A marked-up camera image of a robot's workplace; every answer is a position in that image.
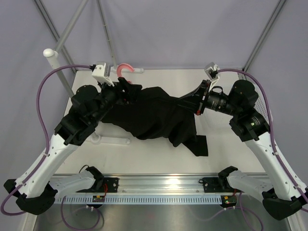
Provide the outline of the pink plastic hanger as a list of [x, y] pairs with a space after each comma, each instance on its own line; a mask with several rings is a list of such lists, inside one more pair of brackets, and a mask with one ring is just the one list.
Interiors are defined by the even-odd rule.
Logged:
[[123, 70], [128, 70], [129, 73], [133, 73], [135, 71], [135, 69], [129, 64], [126, 64], [126, 63], [120, 64], [116, 69], [116, 75], [117, 75], [118, 81], [120, 78], [123, 78], [122, 76]]

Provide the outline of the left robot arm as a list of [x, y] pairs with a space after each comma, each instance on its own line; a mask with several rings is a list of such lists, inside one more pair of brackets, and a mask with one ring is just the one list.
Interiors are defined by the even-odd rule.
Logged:
[[21, 214], [40, 215], [59, 198], [82, 190], [98, 192], [103, 188], [104, 176], [95, 167], [62, 180], [51, 180], [67, 157], [95, 132], [113, 106], [136, 102], [142, 89], [141, 85], [129, 83], [123, 77], [111, 86], [106, 83], [99, 86], [100, 90], [93, 85], [77, 89], [68, 114], [55, 128], [47, 148], [22, 176], [5, 182], [4, 188], [17, 198]]

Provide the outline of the silver white garment rack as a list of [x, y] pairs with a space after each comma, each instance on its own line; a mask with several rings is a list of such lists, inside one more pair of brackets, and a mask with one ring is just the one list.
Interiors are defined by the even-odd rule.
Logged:
[[[47, 26], [49, 27], [49, 30], [51, 31], [52, 35], [54, 36], [55, 40], [56, 40], [56, 46], [53, 49], [45, 49], [43, 51], [43, 56], [47, 59], [47, 61], [49, 62], [50, 66], [52, 67], [52, 69], [56, 69], [60, 67], [60, 63], [58, 61], [58, 56], [59, 53], [62, 53], [64, 58], [66, 59], [66, 61], [70, 64], [70, 65], [74, 65], [74, 62], [71, 58], [71, 56], [69, 55], [66, 47], [65, 47], [65, 42], [67, 41], [70, 33], [72, 32], [74, 26], [77, 23], [77, 20], [79, 19], [81, 13], [83, 12], [84, 8], [86, 7], [88, 1], [87, 0], [83, 0], [80, 5], [78, 6], [78, 8], [76, 9], [75, 13], [73, 14], [72, 18], [70, 19], [70, 21], [68, 22], [66, 28], [64, 29], [62, 34], [59, 34], [56, 27], [53, 24], [53, 21], [48, 13], [48, 11], [45, 8], [45, 5], [43, 3], [43, 1], [41, 0], [37, 0], [35, 1], [38, 5], [38, 9], [41, 10], [41, 14], [44, 18], [44, 20], [47, 23]], [[116, 55], [115, 55], [115, 51], [113, 48], [113, 44], [112, 44], [112, 39], [108, 30], [108, 26], [106, 23], [106, 19], [104, 16], [104, 12], [103, 12], [103, 7], [102, 7], [102, 3], [101, 1], [96, 1], [97, 3], [97, 8], [101, 17], [101, 21], [103, 24], [103, 29], [104, 29], [104, 33], [106, 36], [106, 40], [107, 40], [107, 44], [108, 44], [108, 49], [111, 55], [111, 59], [112, 59], [112, 63], [113, 63], [113, 67], [111, 67], [111, 71], [113, 73], [116, 73], [117, 68], [118, 68], [118, 64], [116, 63]], [[90, 136], [90, 141], [93, 144], [99, 144], [99, 143], [109, 143], [109, 144], [123, 144], [123, 145], [128, 145], [130, 144], [131, 140], [129, 138], [114, 138], [114, 137], [104, 137], [101, 136], [97, 133], [94, 133]]]

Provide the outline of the black shirt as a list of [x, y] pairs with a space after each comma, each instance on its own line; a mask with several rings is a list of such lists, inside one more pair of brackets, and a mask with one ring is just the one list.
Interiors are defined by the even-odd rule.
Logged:
[[142, 89], [135, 103], [114, 105], [102, 122], [118, 126], [139, 140], [163, 137], [173, 147], [183, 144], [195, 156], [209, 155], [206, 136], [197, 134], [194, 114], [176, 105], [176, 98], [161, 87]]

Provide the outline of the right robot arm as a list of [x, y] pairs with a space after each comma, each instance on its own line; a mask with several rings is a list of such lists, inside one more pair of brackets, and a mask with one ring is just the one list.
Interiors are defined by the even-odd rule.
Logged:
[[259, 95], [255, 86], [246, 80], [237, 80], [229, 94], [210, 90], [210, 81], [204, 80], [194, 91], [177, 99], [177, 104], [200, 115], [211, 109], [232, 116], [232, 131], [254, 153], [270, 179], [270, 183], [250, 177], [230, 166], [218, 174], [218, 186], [223, 191], [237, 189], [260, 201], [276, 220], [285, 219], [307, 204], [307, 185], [296, 176], [270, 139], [270, 126], [255, 108]]

